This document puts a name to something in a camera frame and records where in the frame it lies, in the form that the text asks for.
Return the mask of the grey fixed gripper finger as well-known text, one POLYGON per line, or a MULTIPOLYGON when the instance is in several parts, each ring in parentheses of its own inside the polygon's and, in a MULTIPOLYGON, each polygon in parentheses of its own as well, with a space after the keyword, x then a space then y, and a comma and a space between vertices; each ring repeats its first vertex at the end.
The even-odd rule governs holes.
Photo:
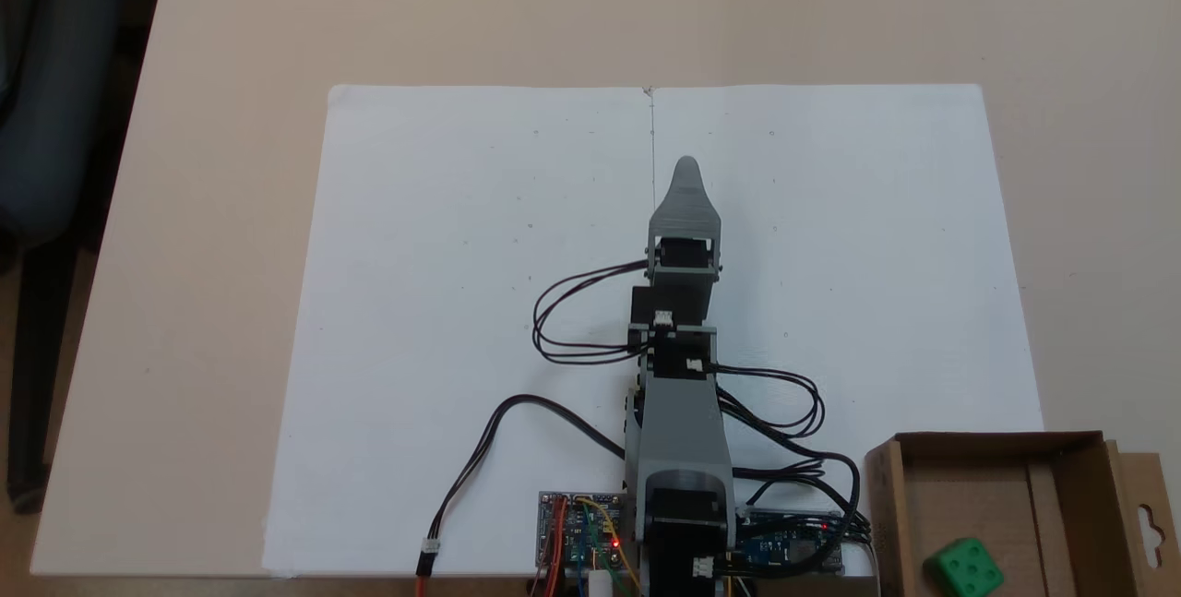
POLYGON ((650 240, 720 240, 720 214, 706 193, 699 164, 694 157, 679 157, 667 193, 650 218, 650 240))

